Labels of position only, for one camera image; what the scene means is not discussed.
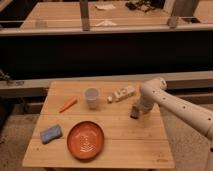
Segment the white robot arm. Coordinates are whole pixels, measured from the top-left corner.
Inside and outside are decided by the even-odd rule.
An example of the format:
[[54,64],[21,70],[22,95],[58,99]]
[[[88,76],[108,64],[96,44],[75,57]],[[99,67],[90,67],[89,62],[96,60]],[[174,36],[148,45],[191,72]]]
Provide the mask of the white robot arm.
[[205,171],[213,171],[213,111],[173,96],[166,92],[167,83],[162,77],[143,82],[140,98],[132,107],[132,117],[149,113],[155,103],[175,114],[211,142]]

